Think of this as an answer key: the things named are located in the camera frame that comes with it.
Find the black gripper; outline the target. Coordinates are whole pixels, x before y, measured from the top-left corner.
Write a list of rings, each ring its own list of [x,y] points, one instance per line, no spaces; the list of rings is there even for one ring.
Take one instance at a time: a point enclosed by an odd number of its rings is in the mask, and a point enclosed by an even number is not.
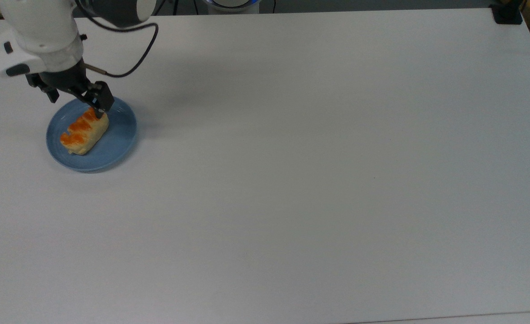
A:
[[[106,82],[91,83],[88,80],[83,59],[64,71],[29,72],[25,76],[29,86],[40,89],[53,104],[59,99],[59,91],[84,98],[84,103],[93,108],[98,119],[101,119],[114,103],[114,96]]]

